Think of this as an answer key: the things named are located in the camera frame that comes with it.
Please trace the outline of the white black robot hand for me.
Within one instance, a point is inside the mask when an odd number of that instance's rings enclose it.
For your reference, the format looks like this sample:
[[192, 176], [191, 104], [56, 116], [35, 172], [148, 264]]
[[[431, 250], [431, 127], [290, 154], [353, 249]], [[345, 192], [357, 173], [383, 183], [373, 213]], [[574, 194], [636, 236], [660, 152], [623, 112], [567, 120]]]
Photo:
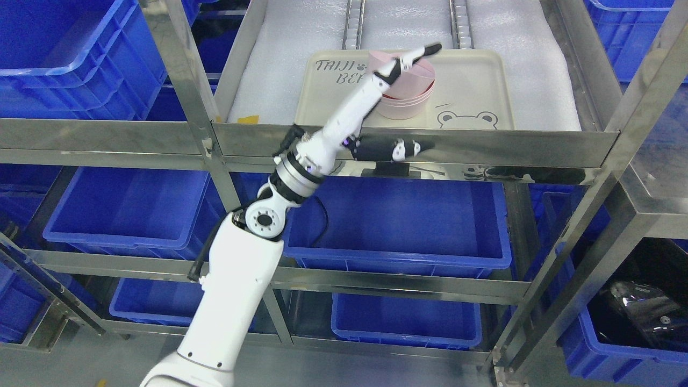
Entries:
[[331, 174], [337, 153], [344, 149], [344, 141], [358, 137], [364, 119], [386, 91], [420, 59], [437, 54], [441, 49], [440, 42], [433, 42], [403, 52], [364, 76], [329, 116], [322, 129], [296, 145], [293, 151], [296, 161], [312, 176], [320, 178]]

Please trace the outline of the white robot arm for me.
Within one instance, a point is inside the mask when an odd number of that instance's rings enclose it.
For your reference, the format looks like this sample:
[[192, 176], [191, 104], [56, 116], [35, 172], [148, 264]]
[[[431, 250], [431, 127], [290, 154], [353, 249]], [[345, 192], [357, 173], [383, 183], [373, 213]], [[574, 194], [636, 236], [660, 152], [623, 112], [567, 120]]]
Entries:
[[300, 207], [334, 169], [349, 134], [326, 125], [277, 154], [277, 166], [247, 207], [219, 223], [208, 248], [204, 292], [177, 350], [142, 386], [232, 386], [251, 320], [277, 269], [288, 211]]

